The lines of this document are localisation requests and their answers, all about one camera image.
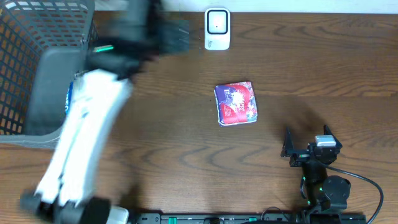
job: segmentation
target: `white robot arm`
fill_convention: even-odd
[[[94,197],[96,168],[114,120],[132,93],[131,76],[154,53],[188,49],[187,31],[163,21],[161,8],[159,0],[132,0],[125,18],[110,26],[109,33],[118,36],[100,38],[82,52],[89,72],[73,93],[49,168],[36,190],[21,197],[23,209],[55,223],[127,223],[126,209]]]

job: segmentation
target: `black cable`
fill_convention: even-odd
[[[315,159],[315,160],[316,160],[321,166],[323,166],[324,168],[327,168],[327,169],[330,169],[330,170],[333,170],[333,171],[336,171],[336,172],[341,172],[342,174],[347,174],[347,175],[350,175],[350,176],[359,178],[359,179],[361,179],[361,180],[365,180],[366,182],[369,182],[369,183],[373,184],[373,185],[379,190],[379,192],[380,192],[380,201],[379,201],[379,205],[377,206],[377,209],[376,209],[376,211],[374,212],[374,214],[372,215],[372,217],[371,217],[371,218],[369,219],[369,221],[366,223],[366,224],[371,224],[371,223],[374,221],[374,219],[376,218],[376,216],[379,214],[380,209],[381,209],[381,206],[383,205],[384,194],[383,194],[383,190],[381,189],[381,187],[380,187],[375,181],[373,181],[373,180],[371,180],[371,179],[368,179],[368,178],[363,177],[363,176],[358,175],[358,174],[354,174],[354,173],[352,173],[352,172],[348,172],[348,171],[345,171],[345,170],[341,170],[341,169],[337,169],[337,168],[328,166],[328,165],[326,165],[326,164],[320,162],[318,159]]]
[[[290,220],[287,218],[287,216],[285,215],[285,213],[284,213],[280,208],[275,207],[275,206],[269,207],[269,208],[267,208],[265,211],[263,211],[263,213],[261,214],[261,220],[264,220],[264,215],[267,213],[268,210],[270,210],[270,209],[272,209],[272,208],[278,209],[278,210],[282,213],[282,215],[286,218],[286,220],[287,220],[288,222],[290,221]]]

